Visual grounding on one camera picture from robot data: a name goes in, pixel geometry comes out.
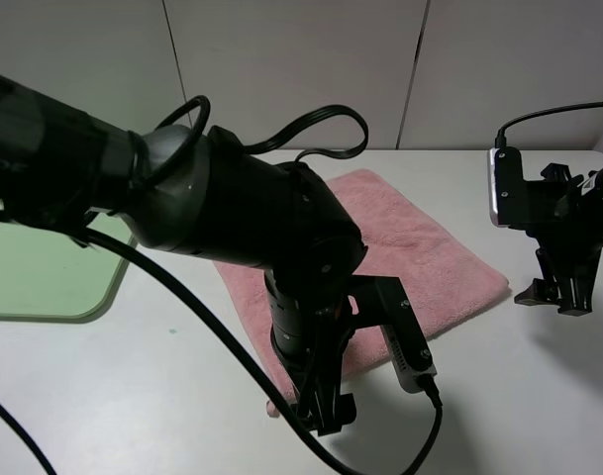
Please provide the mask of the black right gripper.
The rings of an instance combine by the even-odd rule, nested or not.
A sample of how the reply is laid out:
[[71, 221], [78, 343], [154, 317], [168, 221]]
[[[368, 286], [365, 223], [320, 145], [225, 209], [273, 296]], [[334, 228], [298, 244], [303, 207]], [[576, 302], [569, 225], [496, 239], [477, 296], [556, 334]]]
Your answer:
[[522, 306], [558, 306], [562, 315], [592, 312], [592, 290], [603, 249], [603, 168], [573, 176], [552, 163], [531, 184], [528, 236], [539, 244], [542, 272], [514, 297]]

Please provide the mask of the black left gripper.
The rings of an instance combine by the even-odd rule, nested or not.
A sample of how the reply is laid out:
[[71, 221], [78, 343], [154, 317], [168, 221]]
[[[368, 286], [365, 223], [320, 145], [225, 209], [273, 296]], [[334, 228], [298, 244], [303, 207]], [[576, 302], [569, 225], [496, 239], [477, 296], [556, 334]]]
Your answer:
[[340, 432], [356, 419], [352, 393], [341, 393], [343, 356], [352, 333], [342, 326], [344, 297], [292, 295], [274, 272], [264, 273], [271, 314], [270, 344], [296, 397], [291, 405], [305, 430], [318, 436]]

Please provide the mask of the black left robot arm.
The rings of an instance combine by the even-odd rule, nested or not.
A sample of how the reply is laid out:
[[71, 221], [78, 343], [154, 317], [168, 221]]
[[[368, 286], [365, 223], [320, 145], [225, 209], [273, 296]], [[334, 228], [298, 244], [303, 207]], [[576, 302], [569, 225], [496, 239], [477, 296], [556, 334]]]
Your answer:
[[366, 248], [301, 158], [262, 156], [355, 111], [324, 106], [252, 145], [209, 126], [210, 111], [197, 96], [140, 135], [0, 75], [0, 199], [30, 227], [80, 234], [104, 213], [149, 248], [261, 269], [294, 411], [319, 435], [337, 432], [356, 416], [341, 391], [349, 333], [337, 320]]

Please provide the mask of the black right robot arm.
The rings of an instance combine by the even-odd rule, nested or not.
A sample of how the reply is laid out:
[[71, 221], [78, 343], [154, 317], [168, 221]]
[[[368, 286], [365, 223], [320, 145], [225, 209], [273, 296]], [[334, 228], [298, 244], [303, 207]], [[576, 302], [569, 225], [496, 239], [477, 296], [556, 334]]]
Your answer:
[[537, 241], [542, 276], [514, 302], [587, 315], [603, 249], [603, 168], [572, 176], [566, 165], [552, 163], [542, 176], [530, 184], [532, 219], [517, 227]]

